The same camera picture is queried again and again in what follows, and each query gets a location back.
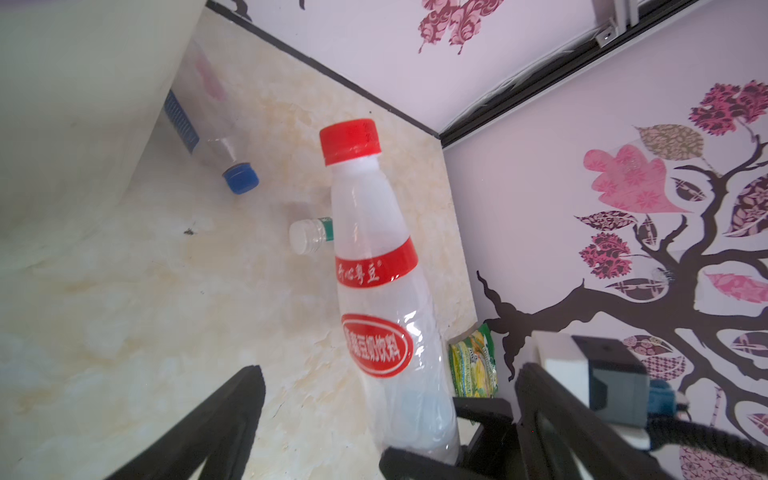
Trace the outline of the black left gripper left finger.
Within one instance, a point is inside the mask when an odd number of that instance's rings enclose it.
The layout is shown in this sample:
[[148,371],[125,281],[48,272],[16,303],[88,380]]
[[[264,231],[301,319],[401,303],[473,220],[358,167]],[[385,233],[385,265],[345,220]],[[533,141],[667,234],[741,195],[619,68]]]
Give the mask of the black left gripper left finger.
[[258,365],[246,366],[111,479],[240,479],[266,396]]

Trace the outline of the red cap white bottle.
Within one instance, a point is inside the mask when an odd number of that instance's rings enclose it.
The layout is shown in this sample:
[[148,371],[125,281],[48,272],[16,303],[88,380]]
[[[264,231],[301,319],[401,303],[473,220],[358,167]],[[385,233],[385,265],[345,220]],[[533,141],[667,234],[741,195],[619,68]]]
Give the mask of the red cap white bottle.
[[319,133],[331,173],[334,275],[341,326],[377,448],[453,464],[459,432],[429,285],[371,119]]

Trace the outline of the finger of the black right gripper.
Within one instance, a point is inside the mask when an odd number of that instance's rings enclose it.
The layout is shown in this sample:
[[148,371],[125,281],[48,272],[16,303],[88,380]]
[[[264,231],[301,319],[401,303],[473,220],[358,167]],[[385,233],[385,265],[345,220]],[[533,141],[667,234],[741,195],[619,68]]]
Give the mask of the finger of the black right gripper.
[[379,460],[379,470],[385,479],[445,479],[491,480],[487,469],[473,465],[467,446],[459,449],[457,465],[443,463],[407,450],[387,448]]
[[464,446],[466,456],[495,456],[502,452],[514,430],[514,417],[509,402],[502,398],[454,397],[459,418],[478,424],[470,443]]

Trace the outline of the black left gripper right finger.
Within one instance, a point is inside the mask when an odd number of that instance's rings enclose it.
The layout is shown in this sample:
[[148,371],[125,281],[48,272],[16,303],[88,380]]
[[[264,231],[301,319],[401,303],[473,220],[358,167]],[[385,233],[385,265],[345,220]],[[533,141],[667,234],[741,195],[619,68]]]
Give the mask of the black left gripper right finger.
[[519,444],[529,479],[668,479],[649,455],[630,446],[543,367],[527,363],[515,385]]

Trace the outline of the clear green label bottle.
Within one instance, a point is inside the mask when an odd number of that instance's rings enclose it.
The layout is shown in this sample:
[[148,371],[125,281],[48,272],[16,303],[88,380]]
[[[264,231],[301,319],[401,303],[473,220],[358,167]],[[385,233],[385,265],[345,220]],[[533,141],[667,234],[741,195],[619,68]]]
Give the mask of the clear green label bottle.
[[314,253],[324,244],[334,241],[332,218],[322,217],[293,222],[288,234],[290,246],[296,254]]

